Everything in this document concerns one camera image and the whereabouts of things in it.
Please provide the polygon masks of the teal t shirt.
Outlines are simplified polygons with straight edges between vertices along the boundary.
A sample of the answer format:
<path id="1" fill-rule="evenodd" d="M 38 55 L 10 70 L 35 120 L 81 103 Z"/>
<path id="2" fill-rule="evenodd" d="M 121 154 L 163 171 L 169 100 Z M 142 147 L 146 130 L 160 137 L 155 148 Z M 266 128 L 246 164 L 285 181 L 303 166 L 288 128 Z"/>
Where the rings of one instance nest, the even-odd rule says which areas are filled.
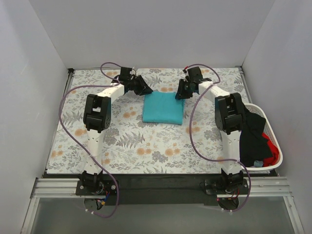
<path id="1" fill-rule="evenodd" d="M 176 93 L 154 91 L 144 97 L 142 121 L 182 125 L 184 99 L 176 99 Z"/>

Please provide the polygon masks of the black t shirt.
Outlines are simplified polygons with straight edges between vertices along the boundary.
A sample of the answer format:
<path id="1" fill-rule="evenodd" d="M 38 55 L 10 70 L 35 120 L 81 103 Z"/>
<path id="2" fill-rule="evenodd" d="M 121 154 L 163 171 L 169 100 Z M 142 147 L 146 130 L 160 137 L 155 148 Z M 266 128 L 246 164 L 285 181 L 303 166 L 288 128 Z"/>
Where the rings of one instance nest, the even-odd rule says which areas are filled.
<path id="1" fill-rule="evenodd" d="M 255 161 L 271 157 L 267 139 L 262 136 L 266 119 L 244 107 L 245 122 L 240 136 L 240 161 L 246 167 L 254 166 Z"/>

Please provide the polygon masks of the red t shirt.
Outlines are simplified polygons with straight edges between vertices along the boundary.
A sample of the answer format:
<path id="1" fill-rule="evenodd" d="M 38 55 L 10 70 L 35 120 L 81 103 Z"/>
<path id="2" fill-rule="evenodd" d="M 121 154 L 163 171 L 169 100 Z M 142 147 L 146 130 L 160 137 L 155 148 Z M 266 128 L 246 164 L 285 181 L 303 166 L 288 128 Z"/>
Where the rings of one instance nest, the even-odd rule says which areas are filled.
<path id="1" fill-rule="evenodd" d="M 271 151 L 271 157 L 263 159 L 263 167 L 273 166 L 277 163 L 278 157 L 279 157 L 279 150 L 278 148 L 272 143 L 272 141 L 269 139 L 269 137 L 262 133 L 262 136 L 267 139 L 267 145 Z"/>

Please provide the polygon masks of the aluminium front rail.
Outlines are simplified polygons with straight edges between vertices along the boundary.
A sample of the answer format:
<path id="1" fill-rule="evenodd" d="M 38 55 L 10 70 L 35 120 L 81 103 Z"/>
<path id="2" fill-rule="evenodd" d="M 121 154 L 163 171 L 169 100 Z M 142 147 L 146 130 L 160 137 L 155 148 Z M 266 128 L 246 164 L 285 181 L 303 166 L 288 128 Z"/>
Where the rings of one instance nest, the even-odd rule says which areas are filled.
<path id="1" fill-rule="evenodd" d="M 76 177 L 39 178 L 22 227 L 24 234 L 302 234 L 304 229 L 285 177 L 256 176 L 244 207 L 227 213 L 217 205 L 105 205 L 76 195 Z"/>

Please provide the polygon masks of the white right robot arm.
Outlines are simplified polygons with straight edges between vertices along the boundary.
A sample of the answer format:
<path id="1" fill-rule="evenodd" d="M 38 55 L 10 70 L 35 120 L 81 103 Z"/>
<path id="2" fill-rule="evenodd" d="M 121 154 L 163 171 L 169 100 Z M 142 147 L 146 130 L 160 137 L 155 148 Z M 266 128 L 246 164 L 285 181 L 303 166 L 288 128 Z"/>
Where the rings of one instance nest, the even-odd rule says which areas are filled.
<path id="1" fill-rule="evenodd" d="M 198 150 L 195 152 L 203 159 L 210 162 L 221 162 L 222 172 L 226 175 L 235 175 L 241 172 L 239 141 L 243 124 L 245 122 L 244 103 L 239 93 L 229 93 L 217 86 L 221 82 L 217 72 L 209 67 L 217 76 L 213 82 L 204 78 L 199 64 L 193 64 L 183 69 L 184 79 L 179 80 L 176 99 L 189 99 L 193 94 L 199 94 L 191 112 L 189 128 L 192 128 L 195 109 L 202 98 L 214 104 L 215 124 L 221 133 L 223 156 L 222 159 L 209 159 L 202 156 Z"/>

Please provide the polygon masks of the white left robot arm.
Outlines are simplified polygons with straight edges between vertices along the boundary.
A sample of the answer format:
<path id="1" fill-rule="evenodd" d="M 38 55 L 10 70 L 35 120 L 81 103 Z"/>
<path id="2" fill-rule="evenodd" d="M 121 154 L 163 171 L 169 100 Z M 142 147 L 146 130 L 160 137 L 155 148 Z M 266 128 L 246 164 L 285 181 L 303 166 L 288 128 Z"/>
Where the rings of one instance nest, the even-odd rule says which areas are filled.
<path id="1" fill-rule="evenodd" d="M 111 87 L 98 94 L 89 94 L 85 103 L 83 122 L 87 130 L 88 152 L 91 156 L 86 160 L 84 171 L 88 174 L 100 174 L 104 131 L 111 123 L 112 103 L 128 91 L 138 96 L 149 95 L 153 90 L 142 76 L 137 76 L 133 68 L 121 67 L 119 75 L 112 81 Z"/>

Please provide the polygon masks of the white laundry basket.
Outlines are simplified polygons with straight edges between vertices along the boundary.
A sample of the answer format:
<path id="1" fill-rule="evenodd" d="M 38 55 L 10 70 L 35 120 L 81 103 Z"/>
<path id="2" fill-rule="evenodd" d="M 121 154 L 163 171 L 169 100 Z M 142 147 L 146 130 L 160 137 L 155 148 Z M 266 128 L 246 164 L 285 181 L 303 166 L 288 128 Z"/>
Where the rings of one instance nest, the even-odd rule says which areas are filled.
<path id="1" fill-rule="evenodd" d="M 252 113 L 256 113 L 258 115 L 260 115 L 261 117 L 265 118 L 266 119 L 266 124 L 265 124 L 265 127 L 264 127 L 264 133 L 269 137 L 269 139 L 272 141 L 272 143 L 278 148 L 279 150 L 279 157 L 278 157 L 278 160 L 277 160 L 277 163 L 273 166 L 268 166 L 268 167 L 263 167 L 263 161 L 255 161 L 254 162 L 254 166 L 252 167 L 246 167 L 247 170 L 249 171 L 253 171 L 253 172 L 260 172 L 260 171 L 269 171 L 269 170 L 273 170 L 273 169 L 276 169 L 278 168 L 282 161 L 283 161 L 283 154 L 282 154 L 282 151 L 281 151 L 281 148 L 279 146 L 279 143 L 277 141 L 277 138 L 273 132 L 273 129 L 264 113 L 264 111 L 258 107 L 257 105 L 255 104 L 251 104 L 251 103 L 246 103 L 245 104 L 245 107 Z"/>

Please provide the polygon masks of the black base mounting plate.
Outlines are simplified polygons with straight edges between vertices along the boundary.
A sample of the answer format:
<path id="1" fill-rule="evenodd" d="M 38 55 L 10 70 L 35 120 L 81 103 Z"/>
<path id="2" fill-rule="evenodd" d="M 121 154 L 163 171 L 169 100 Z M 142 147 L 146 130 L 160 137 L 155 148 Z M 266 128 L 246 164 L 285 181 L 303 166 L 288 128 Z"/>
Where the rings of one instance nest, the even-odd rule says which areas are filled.
<path id="1" fill-rule="evenodd" d="M 248 183 L 226 180 L 221 174 L 80 175 L 76 195 L 99 198 L 106 205 L 204 204 L 217 205 L 217 196 L 237 204 Z"/>

